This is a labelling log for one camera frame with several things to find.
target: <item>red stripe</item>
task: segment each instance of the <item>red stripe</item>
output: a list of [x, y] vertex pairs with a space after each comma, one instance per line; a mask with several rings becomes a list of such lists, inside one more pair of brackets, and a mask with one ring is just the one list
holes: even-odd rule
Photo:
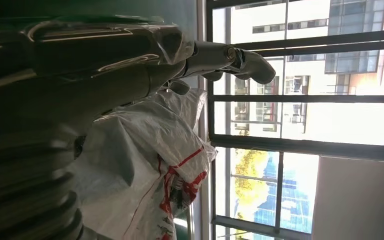
[[198, 150], [196, 150], [196, 152], [192, 153], [190, 156], [188, 156], [187, 158], [185, 158], [183, 161], [181, 161], [181, 163], [179, 163], [177, 166], [174, 166], [174, 168], [179, 168], [181, 167], [183, 164], [185, 164], [186, 162], [188, 162], [191, 158], [195, 157], [196, 155], [198, 155], [200, 152], [202, 152], [204, 150], [204, 145], [202, 145]]
[[[196, 155], [198, 155], [200, 152], [202, 152], [204, 150], [204, 145], [202, 145], [198, 150], [196, 150], [194, 153], [192, 153], [190, 156], [188, 156], [187, 158], [185, 158], [183, 161], [181, 161], [181, 163], [179, 163], [178, 165], [176, 166], [168, 166], [168, 172], [164, 175], [164, 191], [165, 191], [165, 197], [168, 198], [169, 197], [169, 193], [168, 193], [168, 174], [171, 172], [170, 171], [170, 168], [172, 167], [174, 169], [176, 168], [179, 168], [181, 167], [182, 165], [184, 165], [185, 163], [187, 163], [191, 158], [195, 157]], [[157, 156], [158, 158], [158, 172], [159, 172], [159, 177], [154, 181], [154, 183], [152, 184], [152, 186], [148, 189], [148, 191], [146, 191], [146, 193], [142, 196], [142, 198], [140, 199], [139, 201], [139, 204], [137, 205], [137, 208], [136, 210], [134, 211], [133, 213], [133, 217], [131, 218], [131, 221], [130, 221], [130, 224], [128, 225], [126, 231], [124, 232], [123, 234], [123, 237], [124, 235], [126, 235], [127, 231], [129, 230], [130, 226], [132, 225], [132, 222], [133, 222], [133, 219], [135, 218], [135, 215], [136, 215], [136, 212], [138, 211], [139, 209], [139, 206], [141, 205], [142, 203], [142, 200], [144, 200], [144, 197], [149, 193], [149, 191], [154, 187], [155, 183], [157, 183], [158, 179], [161, 178], [161, 162], [162, 162], [162, 157], [160, 155]]]

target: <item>glass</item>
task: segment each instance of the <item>glass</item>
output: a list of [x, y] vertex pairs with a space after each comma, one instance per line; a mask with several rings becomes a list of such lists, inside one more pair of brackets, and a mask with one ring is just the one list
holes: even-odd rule
[[[344, 88], [351, 91], [353, 86], [342, 85], [335, 89], [340, 94]], [[294, 107], [300, 104], [283, 104], [282, 138], [384, 145], [384, 103], [309, 102], [302, 103], [306, 104], [305, 111], [296, 114]], [[303, 122], [294, 122], [294, 116], [303, 114]]]
[[235, 148], [230, 155], [232, 175], [273, 179], [278, 177], [279, 153], [275, 151], [248, 150]]
[[230, 162], [230, 148], [216, 147], [217, 156], [215, 157], [215, 214], [226, 216], [226, 199], [230, 198], [226, 195], [226, 179], [230, 176], [226, 176], [226, 163]]
[[285, 152], [280, 227], [311, 234], [319, 156]]
[[[274, 226], [279, 153], [222, 147], [217, 151], [216, 214]], [[229, 166], [231, 174], [226, 175]]]
[[265, 236], [262, 234], [228, 228], [220, 225], [215, 226], [215, 231], [215, 238], [218, 240], [275, 240], [275, 238], [271, 236]]
[[[215, 112], [222, 112], [223, 109], [217, 109], [222, 108], [217, 103]], [[281, 104], [277, 102], [231, 102], [230, 106], [231, 135], [280, 138]], [[216, 125], [218, 126], [215, 129], [219, 129], [216, 134], [225, 134], [221, 130], [222, 124], [217, 123]]]
[[[330, 89], [340, 85], [336, 83], [340, 75], [347, 75], [349, 86], [356, 89], [346, 95], [384, 95], [384, 50], [288, 56], [285, 75], [285, 95], [334, 95]], [[308, 78], [304, 85], [302, 76]], [[288, 80], [292, 78], [296, 78], [294, 90]]]
[[[370, 89], [356, 87], [352, 77], [349, 80], [348, 75], [344, 77], [346, 80], [343, 83], [340, 83], [340, 77], [338, 79], [334, 77], [329, 81], [325, 79], [322, 86], [324, 94], [358, 95], [360, 91], [369, 93]], [[239, 108], [235, 104], [236, 102], [230, 103], [231, 106]], [[384, 103], [263, 102], [262, 104], [245, 102], [244, 105], [239, 105], [240, 109], [236, 113], [245, 112], [244, 106], [246, 113], [243, 113], [242, 120], [235, 120], [238, 114], [233, 116], [235, 118], [231, 118], [228, 129], [230, 135], [384, 145]], [[216, 122], [217, 134], [226, 134], [217, 132], [222, 124], [223, 122], [220, 124]]]
[[[356, 91], [344, 92], [345, 95], [384, 95], [384, 50], [290, 55], [285, 58], [267, 57], [266, 60], [277, 74], [271, 83], [261, 85], [252, 79], [242, 80], [231, 76], [228, 94], [334, 95], [336, 92], [331, 91], [331, 86], [336, 85], [338, 75], [348, 75], [350, 89], [354, 87]], [[214, 83], [214, 94], [226, 94], [224, 77]], [[245, 119], [262, 121], [251, 116]]]
[[285, 2], [272, 0], [213, 10], [214, 42], [226, 41], [226, 23], [230, 27], [228, 44], [384, 30], [378, 25], [384, 25], [384, 0], [299, 0], [290, 1], [288, 10]]
[[275, 0], [225, 8], [230, 11], [230, 43], [285, 39], [285, 2]]
[[233, 218], [275, 225], [277, 183], [244, 177], [232, 177], [230, 183], [235, 193]]

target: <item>white plastic bag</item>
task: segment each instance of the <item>white plastic bag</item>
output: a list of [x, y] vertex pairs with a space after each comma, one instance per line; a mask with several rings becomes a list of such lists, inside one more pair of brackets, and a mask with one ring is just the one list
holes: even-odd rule
[[216, 151], [193, 131], [205, 93], [159, 93], [96, 120], [71, 166], [83, 223], [118, 239], [176, 239]]

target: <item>wall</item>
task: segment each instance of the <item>wall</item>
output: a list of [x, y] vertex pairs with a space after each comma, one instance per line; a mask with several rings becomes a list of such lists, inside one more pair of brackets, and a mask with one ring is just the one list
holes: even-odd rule
[[378, 95], [379, 94], [378, 73], [360, 73], [351, 74], [349, 78], [350, 94], [356, 95]]
[[384, 162], [321, 157], [314, 240], [384, 240]]

